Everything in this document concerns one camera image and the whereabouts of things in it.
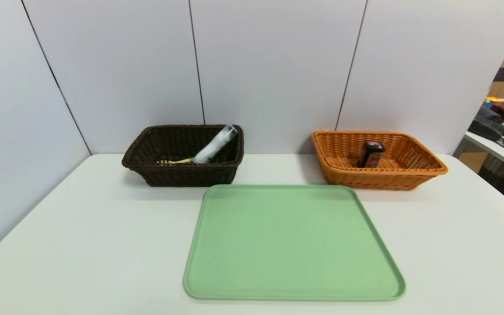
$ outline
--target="white table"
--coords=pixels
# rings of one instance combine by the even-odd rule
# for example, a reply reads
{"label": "white table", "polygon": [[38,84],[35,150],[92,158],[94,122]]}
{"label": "white table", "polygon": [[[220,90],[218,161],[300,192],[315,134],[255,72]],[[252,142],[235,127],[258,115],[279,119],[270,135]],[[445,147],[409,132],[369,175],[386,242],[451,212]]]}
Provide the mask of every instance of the white table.
{"label": "white table", "polygon": [[[504,196],[451,156],[411,192],[356,190],[407,283],[391,302],[198,301],[182,287],[206,188],[87,159],[0,243],[0,315],[504,314]],[[324,183],[315,156],[246,155],[234,184]]]}
{"label": "white table", "polygon": [[486,139],[482,136],[478,136],[477,134],[469,131],[466,131],[466,134],[464,134],[464,139],[472,142],[474,145],[479,146],[480,148],[484,149],[484,151],[504,162],[504,147],[498,145],[496,142]]}

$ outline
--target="plastic tube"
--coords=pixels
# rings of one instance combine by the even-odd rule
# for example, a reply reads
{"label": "plastic tube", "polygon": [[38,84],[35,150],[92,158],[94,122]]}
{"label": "plastic tube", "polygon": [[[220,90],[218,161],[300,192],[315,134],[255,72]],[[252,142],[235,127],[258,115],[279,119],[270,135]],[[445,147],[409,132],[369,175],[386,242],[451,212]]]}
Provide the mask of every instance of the plastic tube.
{"label": "plastic tube", "polygon": [[222,149],[229,141],[238,134],[238,130],[228,124],[194,157],[194,163],[206,164],[211,162],[214,156]]}

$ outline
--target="white wall panel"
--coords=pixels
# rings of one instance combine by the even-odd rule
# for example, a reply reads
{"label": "white wall panel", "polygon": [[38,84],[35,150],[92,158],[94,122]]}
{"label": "white wall panel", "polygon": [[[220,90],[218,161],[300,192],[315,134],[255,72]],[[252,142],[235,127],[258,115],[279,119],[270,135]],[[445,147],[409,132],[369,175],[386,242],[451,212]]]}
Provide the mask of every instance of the white wall panel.
{"label": "white wall panel", "polygon": [[240,124],[253,153],[336,127],[364,0],[190,3],[206,123]]}
{"label": "white wall panel", "polygon": [[339,130],[452,153],[504,59],[504,1],[369,0]]}
{"label": "white wall panel", "polygon": [[0,241],[87,157],[21,2],[0,0]]}
{"label": "white wall panel", "polygon": [[187,0],[24,0],[92,153],[157,124],[202,124]]}

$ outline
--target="green tray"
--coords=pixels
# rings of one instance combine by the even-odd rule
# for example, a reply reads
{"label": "green tray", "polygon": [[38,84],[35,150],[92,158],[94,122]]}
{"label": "green tray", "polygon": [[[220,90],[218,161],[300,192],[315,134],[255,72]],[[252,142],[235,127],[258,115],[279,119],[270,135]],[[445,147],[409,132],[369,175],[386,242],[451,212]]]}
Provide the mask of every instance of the green tray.
{"label": "green tray", "polygon": [[406,284],[351,189],[216,185],[184,288],[197,299],[389,301]]}

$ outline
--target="wicker basket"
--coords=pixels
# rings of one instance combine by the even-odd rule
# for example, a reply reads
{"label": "wicker basket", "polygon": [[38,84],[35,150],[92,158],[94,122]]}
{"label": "wicker basket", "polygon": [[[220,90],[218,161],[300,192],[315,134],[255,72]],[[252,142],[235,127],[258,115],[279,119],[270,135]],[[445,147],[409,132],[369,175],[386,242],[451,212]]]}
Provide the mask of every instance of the wicker basket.
{"label": "wicker basket", "polygon": [[244,132],[221,149],[209,164],[158,164],[195,156],[224,125],[170,125],[148,127],[132,143],[122,165],[134,170],[149,186],[209,187],[230,184],[244,155]]}
{"label": "wicker basket", "polygon": [[[324,178],[353,188],[412,190],[448,168],[415,138],[396,132],[317,131],[312,141]],[[379,141],[386,152],[378,168],[358,168],[365,141]]]}

